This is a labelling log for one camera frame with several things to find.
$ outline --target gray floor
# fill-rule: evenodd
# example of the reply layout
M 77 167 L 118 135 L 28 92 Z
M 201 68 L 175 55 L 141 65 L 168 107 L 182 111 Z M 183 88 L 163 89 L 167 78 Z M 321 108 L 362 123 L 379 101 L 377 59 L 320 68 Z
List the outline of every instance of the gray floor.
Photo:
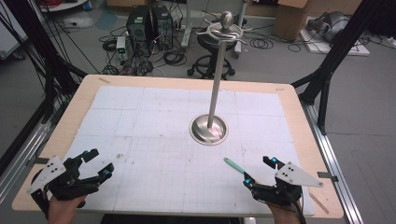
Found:
M 114 15 L 103 9 L 90 12 L 90 16 L 96 22 L 93 27 L 70 35 L 98 70 L 102 70 L 106 64 L 106 53 L 97 39 L 124 25 L 125 19 L 114 19 Z M 247 19 L 247 24 L 253 27 L 273 22 Z M 193 36 L 184 65 L 161 67 L 167 77 L 198 78 L 187 77 L 186 74 L 191 64 L 206 54 L 194 43 Z M 65 41 L 65 44 L 77 67 L 96 73 L 70 41 Z M 325 55 L 308 53 L 304 47 L 300 52 L 291 52 L 288 45 L 275 42 L 272 49 L 243 46 L 239 59 L 228 52 L 227 58 L 236 71 L 235 76 L 229 77 L 229 80 L 291 83 L 315 71 L 325 58 Z M 395 223 L 396 168 L 392 163 L 396 157 L 396 102 L 393 100 L 396 95 L 396 89 L 393 88 L 396 84 L 396 51 L 376 44 L 369 44 L 366 48 L 371 52 L 369 57 L 347 56 L 333 76 L 326 129 L 363 221 Z M 148 76 L 163 77 L 163 73 L 154 70 Z M 3 155 L 36 110 L 43 99 L 42 94 L 38 78 L 28 60 L 7 60 L 0 63 L 0 155 Z M 40 213 L 16 212 L 11 208 L 13 198 L 28 172 L 29 168 L 26 167 L 14 188 L 0 204 L 1 224 L 45 222 Z M 100 214 L 78 214 L 76 223 L 99 223 L 100 218 Z M 272 223 L 272 220 L 260 218 L 258 223 Z M 347 222 L 344 219 L 308 219 L 308 223 Z

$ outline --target chair base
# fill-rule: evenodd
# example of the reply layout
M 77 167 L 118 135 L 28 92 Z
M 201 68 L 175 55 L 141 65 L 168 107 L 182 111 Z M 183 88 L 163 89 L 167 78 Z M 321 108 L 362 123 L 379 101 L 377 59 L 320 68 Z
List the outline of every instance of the chair base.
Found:
M 202 60 L 209 58 L 209 63 L 201 63 Z M 221 78 L 224 80 L 227 80 L 227 75 L 233 76 L 235 75 L 235 70 L 231 67 L 230 62 L 228 62 L 227 59 L 224 59 L 225 64 L 223 65 L 223 68 L 226 68 L 227 70 L 223 73 L 221 73 Z M 213 78 L 215 75 L 215 70 L 216 70 L 216 60 L 212 55 L 206 55 L 201 58 L 199 58 L 195 64 L 192 65 L 192 68 L 187 70 L 187 74 L 189 76 L 192 76 L 195 72 L 195 70 L 201 74 L 201 79 L 205 78 Z

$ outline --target metal pole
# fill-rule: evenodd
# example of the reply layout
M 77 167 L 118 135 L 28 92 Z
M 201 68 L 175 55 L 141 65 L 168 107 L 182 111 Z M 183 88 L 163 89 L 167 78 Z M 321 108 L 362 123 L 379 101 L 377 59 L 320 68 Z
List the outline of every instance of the metal pole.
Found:
M 215 117 L 216 103 L 219 95 L 219 86 L 220 86 L 221 73 L 222 73 L 226 47 L 227 47 L 227 41 L 220 40 L 218 60 L 216 62 L 215 79 L 213 80 L 212 99 L 210 100 L 209 118 L 207 120 L 208 129 L 212 128 L 213 118 Z

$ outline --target desk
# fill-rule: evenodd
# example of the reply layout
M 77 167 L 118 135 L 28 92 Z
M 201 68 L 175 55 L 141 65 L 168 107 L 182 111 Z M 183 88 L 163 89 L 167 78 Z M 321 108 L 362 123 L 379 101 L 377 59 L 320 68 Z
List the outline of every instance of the desk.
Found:
M 53 155 L 64 157 L 73 143 L 81 122 L 90 109 L 92 100 L 101 86 L 130 86 L 150 87 L 166 89 L 188 90 L 211 90 L 212 81 L 199 79 L 178 79 L 158 77 L 113 77 L 91 75 L 84 78 L 76 95 L 65 111 L 58 126 L 53 132 L 46 147 L 41 153 L 41 158 L 49 158 Z M 290 129 L 290 135 L 294 143 L 302 168 L 309 174 L 317 176 L 317 172 L 326 171 L 326 167 L 320 156 L 318 146 L 311 133 L 309 124 L 301 108 L 297 94 L 291 85 L 268 84 L 252 82 L 223 81 L 220 88 L 226 91 L 266 92 L 277 94 L 282 104 L 285 118 Z M 44 165 L 35 165 L 23 183 L 17 194 L 12 207 L 21 211 L 39 211 L 26 190 L 30 186 L 33 175 Z M 310 195 L 313 197 L 316 214 L 314 217 L 340 218 L 344 215 L 337 194 L 330 179 L 321 179 L 323 189 L 311 188 Z

